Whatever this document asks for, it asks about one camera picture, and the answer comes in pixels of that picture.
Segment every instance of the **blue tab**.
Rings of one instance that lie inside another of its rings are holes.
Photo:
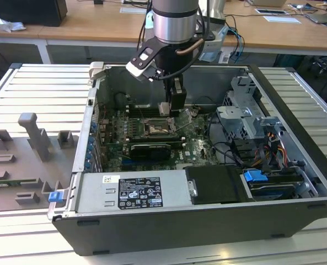
[[[244,178],[249,181],[268,181],[267,176],[261,174],[261,170],[248,170],[244,174]]]
[[[48,197],[50,203],[62,203],[64,192],[51,192]]]

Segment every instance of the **wooden desk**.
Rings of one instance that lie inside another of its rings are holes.
[[[316,1],[298,0],[297,3],[310,3],[316,6]],[[251,15],[257,14],[254,10],[256,7],[244,7],[244,3],[240,1],[228,2],[224,8],[225,14]],[[283,8],[259,7],[268,9]],[[295,15],[301,24],[291,23],[272,23],[267,22],[263,16],[259,17],[235,17],[239,33],[245,39],[245,51],[258,52],[260,49],[276,49],[276,50],[294,50],[296,54],[316,55],[317,53],[327,52],[327,27],[315,24],[310,19]],[[227,18],[227,23],[233,27],[232,17]]]
[[[318,2],[298,0],[297,3]],[[44,63],[51,63],[48,45],[135,47],[143,23],[143,14],[122,14],[118,3],[94,5],[93,1],[67,0],[68,14],[60,27],[29,26],[27,30],[7,33],[0,30],[0,43],[37,45]],[[255,7],[244,2],[227,2],[224,13],[255,15]],[[238,17],[237,28],[245,39],[245,52],[274,54],[327,55],[327,27],[301,16],[301,24],[271,23],[262,16]],[[227,18],[230,26],[233,19]],[[223,49],[230,51],[237,44],[227,36]]]

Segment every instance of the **paper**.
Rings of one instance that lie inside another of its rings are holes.
[[[271,17],[271,16],[268,16],[268,15],[265,15],[264,18],[268,22],[281,22],[281,23],[301,24],[301,22],[298,19],[295,19],[295,18]]]
[[[11,32],[26,29],[24,24],[21,22],[9,22],[0,18],[0,29]]]

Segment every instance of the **warning label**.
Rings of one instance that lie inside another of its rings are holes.
[[[118,207],[121,210],[163,207],[160,179],[119,179]]]

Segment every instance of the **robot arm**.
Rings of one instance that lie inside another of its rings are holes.
[[[206,1],[207,17],[210,0]],[[187,70],[201,55],[209,32],[201,21],[202,32],[196,32],[197,13],[201,20],[199,0],[152,0],[154,38],[143,43],[126,68],[139,80],[169,80]],[[199,53],[193,58],[193,51]]]

